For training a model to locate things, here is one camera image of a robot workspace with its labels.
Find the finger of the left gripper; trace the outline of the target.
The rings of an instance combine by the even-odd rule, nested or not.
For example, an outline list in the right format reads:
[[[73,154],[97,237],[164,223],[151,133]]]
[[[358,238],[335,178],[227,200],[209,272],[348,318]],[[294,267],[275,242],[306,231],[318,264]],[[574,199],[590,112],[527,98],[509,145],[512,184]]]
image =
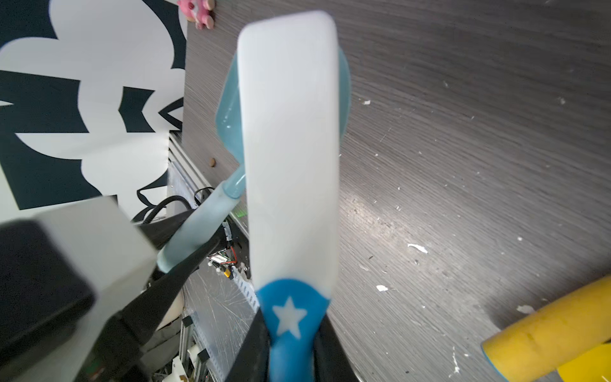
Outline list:
[[[76,381],[150,381],[142,358],[148,343],[190,275],[226,244],[222,228],[187,259],[153,282],[152,286],[113,315],[86,357]]]
[[[137,224],[136,227],[140,229],[154,248],[161,250],[193,213],[194,210],[184,211],[149,224]]]

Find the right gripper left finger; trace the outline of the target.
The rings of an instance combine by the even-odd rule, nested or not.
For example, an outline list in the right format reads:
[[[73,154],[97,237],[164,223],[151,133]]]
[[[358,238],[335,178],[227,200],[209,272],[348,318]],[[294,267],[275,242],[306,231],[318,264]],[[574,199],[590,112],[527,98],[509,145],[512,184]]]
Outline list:
[[[270,334],[257,310],[225,382],[268,382]]]

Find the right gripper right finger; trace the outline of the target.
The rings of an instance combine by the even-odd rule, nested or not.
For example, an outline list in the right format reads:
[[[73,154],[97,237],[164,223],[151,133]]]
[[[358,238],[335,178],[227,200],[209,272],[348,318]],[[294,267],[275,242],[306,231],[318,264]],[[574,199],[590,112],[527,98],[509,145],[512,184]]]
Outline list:
[[[358,382],[329,316],[324,316],[313,341],[316,382]]]

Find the light blue scoop trowel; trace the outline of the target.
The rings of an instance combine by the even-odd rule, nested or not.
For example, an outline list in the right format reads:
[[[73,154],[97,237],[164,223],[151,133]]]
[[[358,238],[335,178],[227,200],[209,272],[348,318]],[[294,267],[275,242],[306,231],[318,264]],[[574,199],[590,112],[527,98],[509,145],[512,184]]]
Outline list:
[[[232,59],[221,100],[217,108],[215,124],[221,142],[237,159],[240,166],[186,219],[158,254],[157,266],[167,273],[208,242],[221,222],[235,208],[246,190],[246,173],[243,164],[243,139],[240,109],[240,89],[237,58]]]

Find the white blue cleaning brush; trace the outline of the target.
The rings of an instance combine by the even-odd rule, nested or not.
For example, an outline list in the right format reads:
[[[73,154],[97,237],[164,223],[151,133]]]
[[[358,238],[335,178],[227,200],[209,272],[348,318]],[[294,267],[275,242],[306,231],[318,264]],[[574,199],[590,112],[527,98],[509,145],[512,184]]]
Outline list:
[[[237,45],[251,275],[271,381],[313,380],[339,268],[339,47],[323,11],[247,25]]]

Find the green trowel yellow handle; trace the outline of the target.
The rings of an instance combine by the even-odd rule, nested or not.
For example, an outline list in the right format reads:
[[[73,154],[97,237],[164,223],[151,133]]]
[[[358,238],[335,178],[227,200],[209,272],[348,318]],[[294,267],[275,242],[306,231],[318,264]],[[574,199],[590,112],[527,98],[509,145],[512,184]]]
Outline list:
[[[610,343],[610,277],[567,294],[481,344],[506,381],[535,381]]]

